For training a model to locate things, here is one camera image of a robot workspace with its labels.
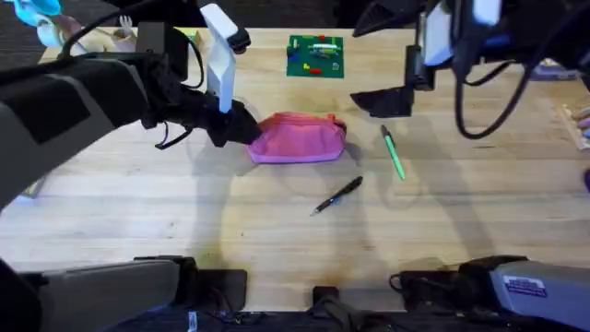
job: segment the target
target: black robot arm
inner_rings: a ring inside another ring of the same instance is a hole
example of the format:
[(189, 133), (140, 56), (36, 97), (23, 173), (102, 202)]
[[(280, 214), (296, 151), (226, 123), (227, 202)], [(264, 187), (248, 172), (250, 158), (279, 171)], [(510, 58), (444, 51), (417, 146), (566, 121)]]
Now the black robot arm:
[(218, 111), (217, 97), (181, 82), (188, 39), (165, 23), (141, 23), (135, 53), (91, 53), (0, 73), (0, 207), (99, 138), (140, 120), (146, 129), (182, 125), (213, 143), (250, 144), (257, 122), (240, 102)]

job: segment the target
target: pink pouch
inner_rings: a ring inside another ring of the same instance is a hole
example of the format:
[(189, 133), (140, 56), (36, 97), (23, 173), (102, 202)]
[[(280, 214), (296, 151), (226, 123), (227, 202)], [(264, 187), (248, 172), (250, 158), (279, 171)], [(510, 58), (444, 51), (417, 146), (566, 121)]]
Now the pink pouch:
[(263, 134), (247, 147), (258, 163), (336, 160), (346, 142), (346, 125), (333, 114), (275, 113), (259, 126)]

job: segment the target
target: cable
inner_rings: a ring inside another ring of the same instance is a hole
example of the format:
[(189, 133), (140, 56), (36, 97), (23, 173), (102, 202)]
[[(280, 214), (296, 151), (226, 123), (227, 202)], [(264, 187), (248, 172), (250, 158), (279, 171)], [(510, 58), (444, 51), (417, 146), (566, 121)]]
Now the cable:
[(533, 74), (533, 71), (537, 67), (537, 65), (544, 59), (545, 52), (547, 51), (549, 45), (553, 42), (553, 40), (562, 33), (566, 28), (568, 28), (572, 22), (576, 21), (580, 18), (582, 14), (590, 9), (590, 2), (585, 2), (584, 4), (575, 8), (571, 13), (569, 13), (565, 18), (563, 18), (555, 27), (551, 30), (548, 37), (537, 47), (534, 52), (533, 57), (528, 62), (528, 65), (525, 67), (525, 72), (514, 91), (513, 96), (511, 97), (508, 105), (504, 109), (504, 111), (500, 114), (498, 119), (491, 124), (487, 129), (480, 133), (470, 133), (466, 130), (465, 122), (463, 118), (463, 83), (465, 82), (465, 77), (457, 77), (455, 82), (455, 89), (454, 89), (454, 118), (459, 129), (461, 135), (468, 139), (481, 139), (486, 136), (491, 135), (494, 133), (501, 125), (508, 119), (510, 114), (513, 112), (514, 107), (518, 104), (518, 101), (523, 95), (523, 92), (528, 85), (528, 82)]
[(394, 274), (394, 275), (391, 275), (391, 276), (389, 276), (389, 287), (390, 287), (392, 290), (394, 290), (394, 291), (396, 291), (396, 292), (398, 292), (398, 293), (400, 293), (400, 294), (401, 294), (401, 293), (402, 293), (402, 289), (401, 289), (400, 287), (397, 287), (397, 286), (394, 284), (394, 281), (395, 281), (395, 280), (399, 281), (399, 278), (400, 278), (400, 275), (399, 275), (399, 274)]
[(464, 83), (467, 84), (469, 87), (481, 87), (482, 85), (484, 85), (484, 84), (490, 82), (491, 80), (493, 80), (494, 78), (496, 78), (496, 76), (501, 74), (510, 65), (515, 64), (515, 63), (516, 62), (513, 60), (503, 62), (500, 65), (498, 65), (496, 68), (494, 68), (492, 71), (490, 71), (488, 74), (486, 74), (486, 76), (478, 79), (477, 81), (469, 82), (465, 79)]
[(95, 20), (94, 22), (88, 24), (84, 29), (76, 32), (72, 37), (70, 37), (64, 43), (64, 47), (62, 48), (62, 53), (60, 54), (60, 58), (71, 56), (70, 53), (72, 51), (72, 46), (74, 46), (74, 44), (77, 41), (79, 41), (82, 37), (86, 36), (89, 32), (96, 29), (100, 24), (108, 21), (109, 19), (117, 18), (117, 17), (127, 15), (127, 14), (132, 14), (143, 7), (155, 4), (158, 1), (162, 1), (162, 0), (144, 0), (138, 4), (127, 6), (123, 9), (117, 10), (111, 14), (103, 16), (102, 18), (99, 18), (99, 19)]
[(189, 86), (189, 85), (184, 85), (184, 86), (187, 87), (188, 89), (199, 89), (199, 88), (201, 88), (201, 86), (203, 85), (203, 82), (205, 81), (205, 70), (203, 69), (203, 57), (201, 56), (201, 53), (199, 52), (198, 48), (196, 47), (195, 42), (192, 41), (188, 37), (186, 37), (186, 39), (188, 40), (188, 43), (193, 48), (193, 51), (195, 52), (196, 62), (199, 64), (199, 70), (201, 71), (201, 80), (199, 81), (199, 84), (197, 84), (195, 86)]

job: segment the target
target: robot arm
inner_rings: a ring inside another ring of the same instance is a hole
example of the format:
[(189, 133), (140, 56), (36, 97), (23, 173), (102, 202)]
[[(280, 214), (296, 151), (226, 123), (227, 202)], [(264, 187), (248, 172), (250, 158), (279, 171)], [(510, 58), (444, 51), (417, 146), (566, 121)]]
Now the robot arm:
[[(589, 13), (590, 2), (585, 0), (433, 0), (425, 6), (411, 0), (376, 0), (361, 17), (354, 36), (414, 18), (416, 40), (407, 47), (405, 85), (352, 98), (372, 116), (410, 116), (414, 91), (433, 90), (436, 72), (451, 68), (456, 79), (457, 128), (466, 138), (481, 139), (496, 131), (512, 113), (543, 59), (590, 73), (590, 44), (584, 36), (590, 29), (590, 21), (584, 19)], [(504, 64), (475, 84), (467, 82), (474, 65), (493, 62)], [(525, 72), (508, 105), (486, 130), (469, 132), (463, 121), (464, 85), (481, 86), (515, 63), (525, 65)], [(371, 105), (379, 104), (375, 99), (393, 107), (387, 114), (372, 110)]]
[[(242, 103), (226, 93), (221, 112), (214, 93), (181, 84), (188, 75), (188, 39), (181, 32), (165, 23), (140, 23), (138, 35), (135, 53), (68, 56), (0, 73), (0, 132), (6, 137), (0, 143), (0, 207), (97, 139), (137, 120), (146, 129), (184, 127), (183, 135), (156, 145), (160, 149), (195, 128), (206, 129), (217, 147), (258, 138), (257, 122)], [(238, 42), (245, 52), (247, 32)]]

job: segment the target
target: table surface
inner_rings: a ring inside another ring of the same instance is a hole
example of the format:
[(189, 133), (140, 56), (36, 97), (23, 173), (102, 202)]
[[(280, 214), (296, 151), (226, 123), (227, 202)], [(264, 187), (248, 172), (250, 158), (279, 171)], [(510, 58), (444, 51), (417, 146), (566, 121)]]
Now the table surface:
[[(18, 269), (190, 255), (200, 267), (246, 269), (250, 310), (305, 309), (315, 285), (338, 286), (357, 305), (387, 302), (392, 273), (484, 255), (590, 267), (590, 204), (581, 181), (590, 160), (556, 112), (585, 94), (581, 83), (532, 83), (500, 131), (469, 141), (454, 124), (450, 72), (438, 76), (435, 91), (418, 93), (407, 119), (372, 119), (350, 99), (402, 83), (412, 31), (360, 39), (350, 30), (249, 31), (235, 95), (259, 120), (275, 112), (336, 114), (348, 125), (340, 160), (255, 166), (243, 146), (214, 148), (203, 131), (162, 152), (153, 145), (163, 128), (132, 124), (54, 170), (36, 200), (7, 207), (0, 255)], [(286, 77), (288, 36), (319, 33), (345, 38), (346, 78)], [(41, 60), (56, 54), (49, 49)], [(191, 73), (197, 81), (195, 62)], [(498, 116), (521, 73), (515, 66), (466, 90), (469, 128)], [(405, 181), (380, 124), (395, 138)], [(365, 177), (359, 190), (309, 216), (358, 175)]]

